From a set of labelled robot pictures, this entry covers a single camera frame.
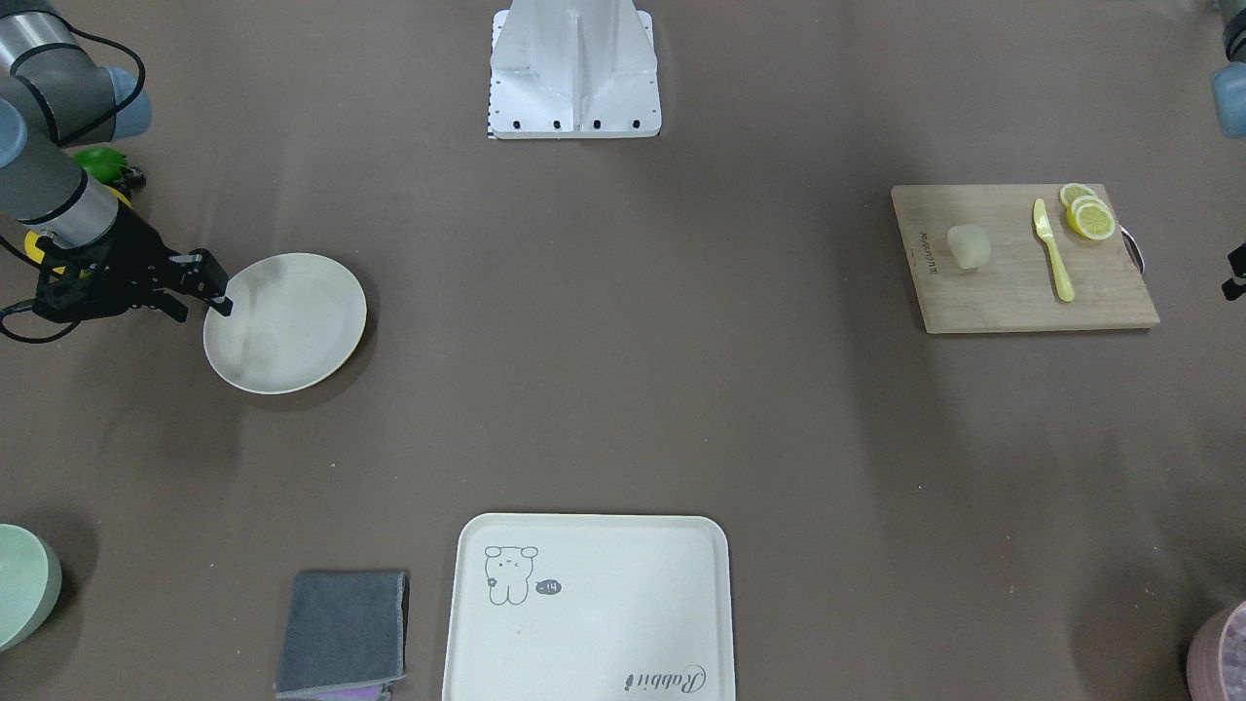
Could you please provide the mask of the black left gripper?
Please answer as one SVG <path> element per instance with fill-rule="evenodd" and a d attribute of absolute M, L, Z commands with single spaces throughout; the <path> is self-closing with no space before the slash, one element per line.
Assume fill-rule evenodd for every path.
<path fill-rule="evenodd" d="M 1234 252 L 1229 253 L 1227 259 L 1232 276 L 1221 284 L 1221 294 L 1227 301 L 1237 301 L 1237 299 L 1246 296 L 1246 244 L 1236 247 Z"/>

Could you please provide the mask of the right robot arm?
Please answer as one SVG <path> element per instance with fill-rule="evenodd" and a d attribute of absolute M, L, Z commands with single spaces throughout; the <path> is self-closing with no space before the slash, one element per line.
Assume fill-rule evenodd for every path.
<path fill-rule="evenodd" d="M 173 252 L 69 154 L 151 125 L 145 66 L 101 66 L 85 37 L 49 1 L 2 4 L 2 213 L 44 252 L 34 298 L 15 311 L 74 324 L 153 308 L 183 322 L 183 298 L 196 298 L 231 315 L 231 276 L 209 252 Z"/>

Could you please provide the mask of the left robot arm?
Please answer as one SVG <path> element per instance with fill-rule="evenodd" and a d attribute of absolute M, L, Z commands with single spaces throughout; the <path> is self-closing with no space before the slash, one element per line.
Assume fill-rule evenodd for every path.
<path fill-rule="evenodd" d="M 1227 65 L 1211 76 L 1211 92 L 1221 132 L 1229 138 L 1245 136 L 1245 1 L 1212 1 L 1219 10 L 1224 32 L 1221 44 Z M 1229 253 L 1231 276 L 1221 284 L 1227 301 L 1244 298 L 1245 244 Z"/>

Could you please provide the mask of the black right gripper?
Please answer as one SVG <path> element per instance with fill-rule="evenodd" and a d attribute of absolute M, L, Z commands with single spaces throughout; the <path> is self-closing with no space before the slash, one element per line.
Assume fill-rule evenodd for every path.
<path fill-rule="evenodd" d="M 222 316 L 231 316 L 235 303 L 227 296 L 231 275 L 208 249 L 178 254 L 153 227 L 132 208 L 121 208 L 101 240 L 74 254 L 74 261 L 88 259 L 111 266 L 128 291 L 130 308 L 152 308 L 174 322 L 187 322 L 189 308 L 167 293 L 196 298 Z"/>

